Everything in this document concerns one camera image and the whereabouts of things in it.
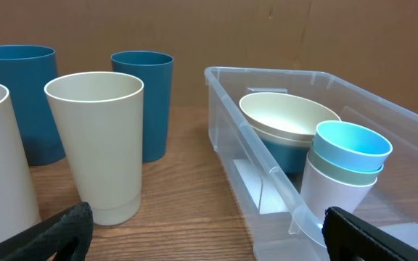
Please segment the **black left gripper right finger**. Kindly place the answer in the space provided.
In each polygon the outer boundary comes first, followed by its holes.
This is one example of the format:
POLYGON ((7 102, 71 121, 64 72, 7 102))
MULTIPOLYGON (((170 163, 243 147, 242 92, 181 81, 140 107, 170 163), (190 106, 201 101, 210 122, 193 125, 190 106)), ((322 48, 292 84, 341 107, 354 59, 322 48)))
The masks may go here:
POLYGON ((418 250, 340 207, 325 210, 321 229, 331 261, 418 261, 418 250))

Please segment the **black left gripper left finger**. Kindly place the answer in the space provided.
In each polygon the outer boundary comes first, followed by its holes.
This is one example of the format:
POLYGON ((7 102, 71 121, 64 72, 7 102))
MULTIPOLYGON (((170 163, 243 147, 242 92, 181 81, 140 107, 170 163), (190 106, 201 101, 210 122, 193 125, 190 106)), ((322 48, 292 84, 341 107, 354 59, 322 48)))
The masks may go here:
POLYGON ((0 243, 0 261, 84 261, 94 231, 89 203, 81 202, 0 243))

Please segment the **pink small cup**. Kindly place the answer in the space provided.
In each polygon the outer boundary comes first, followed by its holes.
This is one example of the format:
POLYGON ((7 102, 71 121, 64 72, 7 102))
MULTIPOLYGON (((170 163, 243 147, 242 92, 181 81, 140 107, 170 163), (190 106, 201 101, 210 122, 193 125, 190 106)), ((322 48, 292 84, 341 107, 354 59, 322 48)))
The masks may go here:
POLYGON ((321 222, 324 221, 325 210, 329 207, 341 207, 353 212, 378 181, 378 178, 375 178, 366 185, 351 185, 337 181, 318 170, 311 163, 309 154, 303 172, 300 195, 321 222))

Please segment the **green small cup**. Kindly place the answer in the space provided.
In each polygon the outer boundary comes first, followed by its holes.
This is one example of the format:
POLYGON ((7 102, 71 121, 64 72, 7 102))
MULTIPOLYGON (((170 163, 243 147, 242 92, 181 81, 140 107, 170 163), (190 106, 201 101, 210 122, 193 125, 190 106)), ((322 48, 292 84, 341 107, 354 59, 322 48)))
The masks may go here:
POLYGON ((377 179, 377 176, 384 169, 384 165, 382 165, 377 170, 371 172, 350 170, 326 160, 317 152, 315 152, 312 146, 310 147, 308 158, 315 168, 320 170, 324 175, 328 176, 329 178, 357 186, 368 185, 374 182, 377 179))

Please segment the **light blue small cup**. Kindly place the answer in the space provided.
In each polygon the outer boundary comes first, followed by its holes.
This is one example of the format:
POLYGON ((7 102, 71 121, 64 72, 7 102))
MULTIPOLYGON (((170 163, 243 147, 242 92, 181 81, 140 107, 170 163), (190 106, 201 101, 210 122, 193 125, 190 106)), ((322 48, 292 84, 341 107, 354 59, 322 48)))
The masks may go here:
POLYGON ((316 126, 313 150, 340 167, 373 172, 393 152, 393 145, 383 135, 362 125, 327 120, 316 126))

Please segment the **dark blue bowl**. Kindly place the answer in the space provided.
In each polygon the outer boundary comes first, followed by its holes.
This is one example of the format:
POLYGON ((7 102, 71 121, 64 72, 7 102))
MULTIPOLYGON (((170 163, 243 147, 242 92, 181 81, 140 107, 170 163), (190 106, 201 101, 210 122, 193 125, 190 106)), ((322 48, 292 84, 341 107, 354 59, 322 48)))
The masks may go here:
POLYGON ((306 155, 309 150, 308 147, 277 144, 265 139, 262 139, 262 142, 286 175, 303 172, 306 163, 306 155))

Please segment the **cream bowl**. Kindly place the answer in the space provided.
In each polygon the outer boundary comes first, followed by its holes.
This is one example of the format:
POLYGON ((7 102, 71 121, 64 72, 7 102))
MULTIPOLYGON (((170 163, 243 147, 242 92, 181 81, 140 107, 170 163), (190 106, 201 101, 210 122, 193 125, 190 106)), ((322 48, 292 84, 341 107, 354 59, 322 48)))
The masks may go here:
POLYGON ((295 147, 309 147, 312 143, 312 141, 297 141, 292 140, 289 138, 282 138, 279 136, 275 136, 273 134, 269 134, 263 130, 260 130, 252 125, 252 129, 256 132, 256 134, 260 137, 263 141, 269 141, 275 144, 279 145, 285 145, 285 146, 295 146, 295 147))
POLYGON ((330 108, 291 94, 247 94, 240 99, 239 108, 249 124, 258 130, 296 141, 311 141, 319 123, 340 120, 330 108))

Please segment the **cream bowl front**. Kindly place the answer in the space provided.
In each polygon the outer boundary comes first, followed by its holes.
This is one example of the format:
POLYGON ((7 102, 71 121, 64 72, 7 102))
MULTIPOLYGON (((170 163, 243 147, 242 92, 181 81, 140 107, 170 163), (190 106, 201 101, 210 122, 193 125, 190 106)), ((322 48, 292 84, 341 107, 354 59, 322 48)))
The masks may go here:
POLYGON ((249 124, 258 130, 296 141, 311 141, 319 123, 340 120, 330 108, 291 94, 247 94, 240 99, 239 108, 249 124))

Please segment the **dark blue tall cup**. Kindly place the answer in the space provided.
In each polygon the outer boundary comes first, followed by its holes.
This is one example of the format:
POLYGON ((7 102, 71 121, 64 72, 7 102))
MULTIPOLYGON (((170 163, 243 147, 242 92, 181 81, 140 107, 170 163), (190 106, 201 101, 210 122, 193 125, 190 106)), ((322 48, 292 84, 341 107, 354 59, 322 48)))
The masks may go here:
POLYGON ((30 166, 65 157, 44 86, 58 77, 56 51, 48 46, 1 45, 0 84, 9 89, 30 166))
POLYGON ((112 69, 144 83, 143 161, 166 153, 171 103, 173 57, 156 51, 121 51, 111 55, 112 69))

